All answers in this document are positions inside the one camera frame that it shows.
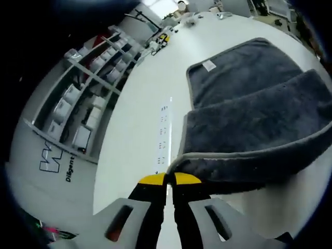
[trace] logo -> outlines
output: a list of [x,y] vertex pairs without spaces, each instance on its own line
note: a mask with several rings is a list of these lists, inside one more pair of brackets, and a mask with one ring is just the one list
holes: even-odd
[[39,163],[39,169],[42,171],[58,173],[60,171],[59,161],[62,158],[63,151],[52,146],[51,143],[45,141],[45,147],[41,152],[42,160]]
[[67,171],[67,176],[66,176],[66,181],[69,183],[71,182],[72,173],[74,172],[73,170],[74,159],[75,157],[71,157],[71,160],[69,161],[69,169]]

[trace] white table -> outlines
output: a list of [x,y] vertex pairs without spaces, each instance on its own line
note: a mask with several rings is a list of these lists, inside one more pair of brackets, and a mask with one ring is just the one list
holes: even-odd
[[[285,33],[240,16],[217,20],[211,13],[202,15],[204,18],[199,19],[196,26],[178,25],[178,33],[171,37],[168,46],[154,57],[147,56],[130,74],[108,124],[100,153],[94,214],[117,198],[127,197],[142,177],[153,174],[160,107],[170,99],[170,156],[171,160],[177,157],[183,116],[191,110],[186,78],[189,66],[250,39],[263,37],[288,54],[303,71],[316,69],[332,91],[329,75],[316,57]],[[245,213],[253,221],[254,229],[263,236],[279,236],[285,230],[295,235],[321,198],[331,165],[332,158],[325,156],[285,186],[219,197]]]

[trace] window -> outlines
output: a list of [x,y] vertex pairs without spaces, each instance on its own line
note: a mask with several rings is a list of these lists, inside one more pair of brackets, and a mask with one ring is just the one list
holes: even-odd
[[178,0],[143,0],[143,3],[161,19],[178,10],[177,2]]

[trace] label sticker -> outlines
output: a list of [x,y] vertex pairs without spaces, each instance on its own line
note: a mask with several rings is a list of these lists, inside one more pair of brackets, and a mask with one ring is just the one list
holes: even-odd
[[212,69],[215,69],[217,66],[210,60],[204,61],[202,65],[205,67],[205,69],[209,72]]

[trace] gray microfiber towel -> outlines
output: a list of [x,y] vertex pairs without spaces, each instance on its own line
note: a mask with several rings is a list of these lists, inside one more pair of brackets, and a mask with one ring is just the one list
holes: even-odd
[[332,144],[332,96],[316,71],[302,73],[261,38],[210,60],[215,69],[187,72],[194,110],[169,172],[250,190],[299,172]]

